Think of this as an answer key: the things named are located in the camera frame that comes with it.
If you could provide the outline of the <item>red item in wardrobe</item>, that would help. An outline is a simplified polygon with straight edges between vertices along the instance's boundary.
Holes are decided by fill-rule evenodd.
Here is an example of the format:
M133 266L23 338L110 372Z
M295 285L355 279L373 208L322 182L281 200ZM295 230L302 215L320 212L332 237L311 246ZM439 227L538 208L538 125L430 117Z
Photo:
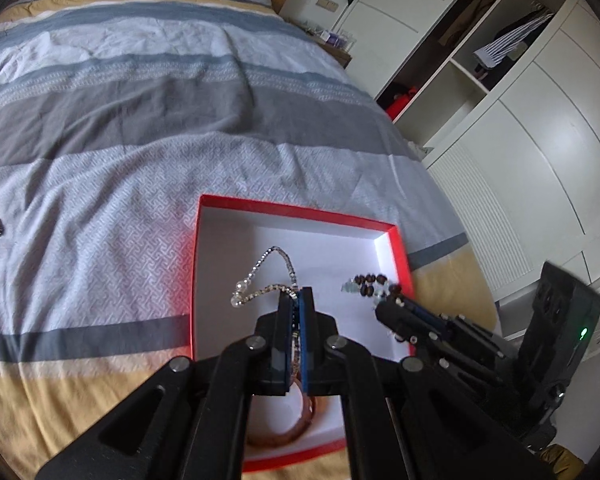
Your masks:
M408 103L414 99L417 91L417 88L410 87L406 90L401 90L392 98L391 102L386 108L386 113L391 120L395 120L402 113L402 110L404 110Z

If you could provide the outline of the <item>white wardrobe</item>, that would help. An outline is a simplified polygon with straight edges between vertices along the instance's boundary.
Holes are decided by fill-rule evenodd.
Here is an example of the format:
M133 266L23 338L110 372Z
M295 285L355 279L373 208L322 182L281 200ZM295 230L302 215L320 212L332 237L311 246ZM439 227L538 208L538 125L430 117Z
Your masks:
M394 120L462 220L505 330L545 261L600 290L600 19L586 0L287 0L286 18L347 41L350 78ZM475 50L553 18L494 68Z

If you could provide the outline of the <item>striped duvet cover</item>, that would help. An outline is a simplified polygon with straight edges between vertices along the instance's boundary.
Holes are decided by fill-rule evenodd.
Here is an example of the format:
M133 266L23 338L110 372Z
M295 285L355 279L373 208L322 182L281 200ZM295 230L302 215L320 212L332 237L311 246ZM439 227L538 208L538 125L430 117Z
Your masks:
M0 464L31 479L188 343L198 200L395 224L417 300L498 314L387 114L270 0L0 14Z

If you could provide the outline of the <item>striped hanging shirt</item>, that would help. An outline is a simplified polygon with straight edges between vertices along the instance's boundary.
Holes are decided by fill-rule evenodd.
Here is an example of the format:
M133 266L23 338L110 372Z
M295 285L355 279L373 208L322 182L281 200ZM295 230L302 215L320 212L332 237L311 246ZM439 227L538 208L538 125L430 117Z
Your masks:
M510 32L494 39L490 44L486 44L478 50L475 50L474 55L478 63L484 68L494 68L498 66L506 58L509 53L516 50L518 44L523 42L532 32L545 25L553 18L554 14L550 12L543 13L537 18L521 24L512 29Z

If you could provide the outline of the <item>amber bangle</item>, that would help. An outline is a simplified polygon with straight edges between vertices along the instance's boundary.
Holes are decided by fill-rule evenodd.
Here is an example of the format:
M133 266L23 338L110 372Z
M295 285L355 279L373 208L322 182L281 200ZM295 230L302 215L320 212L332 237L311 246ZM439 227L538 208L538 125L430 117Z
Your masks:
M309 429L315 399L294 379L284 396L254 396L247 424L246 442L252 448L282 448L297 441Z

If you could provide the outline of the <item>wall switch plate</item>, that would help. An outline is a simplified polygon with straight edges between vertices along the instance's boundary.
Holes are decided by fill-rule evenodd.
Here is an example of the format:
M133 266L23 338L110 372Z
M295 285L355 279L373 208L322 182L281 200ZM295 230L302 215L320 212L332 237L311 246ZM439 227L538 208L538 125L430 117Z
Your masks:
M339 8L339 4L332 0L316 0L315 4L320 8L328 12L336 12Z

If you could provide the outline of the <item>wooden nightstand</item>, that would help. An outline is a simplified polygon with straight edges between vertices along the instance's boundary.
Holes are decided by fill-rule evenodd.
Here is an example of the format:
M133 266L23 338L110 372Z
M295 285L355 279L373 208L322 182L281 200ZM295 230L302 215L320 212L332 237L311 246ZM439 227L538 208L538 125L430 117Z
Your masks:
M342 68L347 68L352 60L352 56L343 48L336 47L333 44L329 44L324 39L317 36L316 32L307 28L304 25L299 25L299 28L303 30L312 41L318 44L325 52L327 52L332 58L334 58Z

